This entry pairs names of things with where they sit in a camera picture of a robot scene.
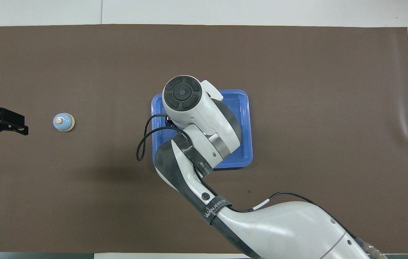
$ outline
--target blue tray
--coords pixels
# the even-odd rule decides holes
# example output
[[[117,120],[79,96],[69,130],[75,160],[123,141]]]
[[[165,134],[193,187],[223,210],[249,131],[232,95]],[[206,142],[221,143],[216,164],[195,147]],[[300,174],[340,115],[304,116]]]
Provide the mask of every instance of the blue tray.
[[[242,143],[238,149],[225,158],[215,168],[239,168],[245,167],[252,162],[252,130],[250,128],[250,112],[248,108],[248,96],[243,90],[220,90],[223,95],[223,103],[230,108],[242,128]],[[166,113],[162,104],[162,94],[157,94],[151,100],[151,115]],[[152,129],[166,125],[164,117],[155,117],[151,121]],[[173,130],[162,130],[153,133],[153,161],[157,147],[165,141],[175,136],[177,132]]]

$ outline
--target black strap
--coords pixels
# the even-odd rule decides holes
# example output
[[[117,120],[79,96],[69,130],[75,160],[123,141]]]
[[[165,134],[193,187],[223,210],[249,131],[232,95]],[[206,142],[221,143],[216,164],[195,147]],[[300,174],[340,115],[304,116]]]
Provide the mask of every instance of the black strap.
[[[197,151],[182,134],[176,134],[172,138],[182,153],[193,163],[203,177],[212,172],[212,167],[207,160]]]
[[[217,213],[228,205],[231,205],[231,203],[227,199],[218,195],[205,206],[204,211],[202,212],[202,218],[207,224],[211,225],[211,222],[217,216]]]

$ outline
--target black cable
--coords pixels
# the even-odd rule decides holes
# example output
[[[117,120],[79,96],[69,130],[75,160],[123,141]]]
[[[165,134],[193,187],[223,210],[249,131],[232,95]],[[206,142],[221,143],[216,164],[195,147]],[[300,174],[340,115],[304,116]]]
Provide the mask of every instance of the black cable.
[[[300,199],[303,199],[303,200],[305,200],[305,201],[307,201],[307,202],[309,202],[309,203],[312,203],[312,204],[314,204],[314,205],[317,206],[317,204],[316,204],[315,202],[313,202],[312,200],[309,200],[308,198],[306,198],[306,197],[304,197],[304,196],[301,196],[301,195],[298,195],[298,194],[296,194],[296,193],[277,192],[277,193],[271,195],[271,197],[269,197],[268,199],[272,200],[272,199],[273,199],[274,197],[276,197],[277,195],[282,195],[282,194],[296,196],[296,197],[298,197],[298,198],[300,198]]]
[[[152,131],[150,131],[150,132],[148,132],[148,134],[145,134],[145,136],[142,138],[142,140],[140,141],[140,143],[138,143],[138,146],[137,146],[137,153],[136,153],[136,156],[137,156],[137,161],[141,161],[141,160],[143,160],[143,158],[145,157],[145,143],[146,143],[146,139],[149,137],[149,136],[151,136],[151,134],[153,134],[153,133],[155,133],[156,131],[162,131],[163,129],[172,129],[172,130],[174,130],[174,131],[178,131],[178,132],[180,132],[181,134],[183,134],[183,136],[185,136],[186,137],[186,139],[191,143],[191,145],[192,145],[192,141],[191,141],[191,138],[188,136],[188,134],[186,134],[186,132],[184,132],[182,129],[179,129],[179,128],[176,128],[176,127],[170,127],[170,126],[164,126],[164,127],[159,127],[159,128],[155,128],[155,129],[153,129]],[[138,153],[139,153],[139,151],[140,151],[140,148],[141,148],[141,146],[143,145],[143,152],[142,152],[142,155],[139,157],[138,156]]]
[[[232,205],[228,205],[228,209],[234,211],[234,212],[238,212],[238,213],[249,213],[252,212],[254,209],[248,209],[248,210],[238,210],[237,208],[234,208]]]
[[[150,121],[154,118],[154,117],[167,117],[166,113],[158,113],[158,114],[154,114],[152,115],[145,124],[145,130],[143,131],[143,137],[146,136],[146,131],[148,131],[148,125],[150,124]],[[146,141],[143,143],[143,149],[142,149],[142,156],[141,159],[139,161],[141,161],[143,159],[143,157],[145,156],[145,144]]]
[[[202,185],[207,188],[213,195],[218,196],[218,194],[209,186],[207,185],[204,180],[202,180],[201,175],[199,174],[196,166],[194,165],[194,173],[197,175],[197,178],[199,179],[199,181],[201,181]]]

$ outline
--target white robotic arm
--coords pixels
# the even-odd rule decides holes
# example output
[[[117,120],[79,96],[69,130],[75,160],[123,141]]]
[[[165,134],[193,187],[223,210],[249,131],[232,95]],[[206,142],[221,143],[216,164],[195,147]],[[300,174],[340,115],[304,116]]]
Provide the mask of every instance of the white robotic arm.
[[[332,216],[311,203],[234,209],[202,181],[240,146],[240,125],[222,95],[207,81],[178,76],[162,96],[169,118],[184,133],[158,147],[156,171],[242,253],[265,259],[368,259]]]

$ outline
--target brown mat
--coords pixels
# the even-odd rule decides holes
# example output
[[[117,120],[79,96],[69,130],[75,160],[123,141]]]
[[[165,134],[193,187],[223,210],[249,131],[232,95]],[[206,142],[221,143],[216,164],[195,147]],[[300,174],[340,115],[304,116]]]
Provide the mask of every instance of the brown mat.
[[[135,160],[180,74],[249,95],[252,164],[207,178],[235,207],[296,192],[408,253],[407,30],[181,25],[0,27],[0,106],[30,131],[0,133],[0,251],[238,253],[157,176],[151,140]]]

